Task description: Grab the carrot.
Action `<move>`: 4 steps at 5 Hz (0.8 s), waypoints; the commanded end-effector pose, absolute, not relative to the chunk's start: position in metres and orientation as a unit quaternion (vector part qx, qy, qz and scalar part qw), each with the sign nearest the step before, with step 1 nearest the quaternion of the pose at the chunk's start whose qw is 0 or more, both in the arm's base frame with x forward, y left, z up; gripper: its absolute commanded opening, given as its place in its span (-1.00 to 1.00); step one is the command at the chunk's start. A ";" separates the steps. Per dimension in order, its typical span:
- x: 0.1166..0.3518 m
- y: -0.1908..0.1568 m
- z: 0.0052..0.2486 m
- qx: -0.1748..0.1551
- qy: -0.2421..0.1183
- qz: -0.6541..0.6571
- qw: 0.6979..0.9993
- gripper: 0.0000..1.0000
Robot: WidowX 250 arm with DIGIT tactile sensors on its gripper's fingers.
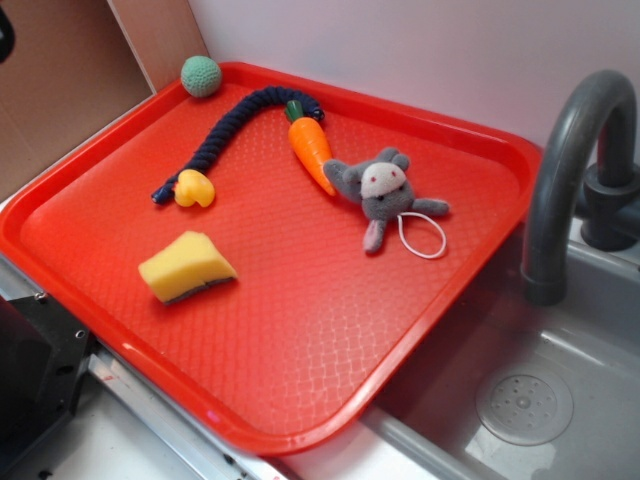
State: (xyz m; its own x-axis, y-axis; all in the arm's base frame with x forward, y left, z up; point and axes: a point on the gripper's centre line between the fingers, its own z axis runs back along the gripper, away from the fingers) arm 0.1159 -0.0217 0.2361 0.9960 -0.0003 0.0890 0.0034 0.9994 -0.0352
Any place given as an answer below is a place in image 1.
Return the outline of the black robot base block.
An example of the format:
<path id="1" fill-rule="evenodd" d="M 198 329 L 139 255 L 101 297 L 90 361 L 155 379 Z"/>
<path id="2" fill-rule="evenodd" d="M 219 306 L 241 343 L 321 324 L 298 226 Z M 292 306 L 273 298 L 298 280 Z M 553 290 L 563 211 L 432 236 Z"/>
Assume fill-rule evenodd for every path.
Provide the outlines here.
<path id="1" fill-rule="evenodd" d="M 1 300 L 1 477 L 75 415 L 93 336 L 50 296 Z"/>

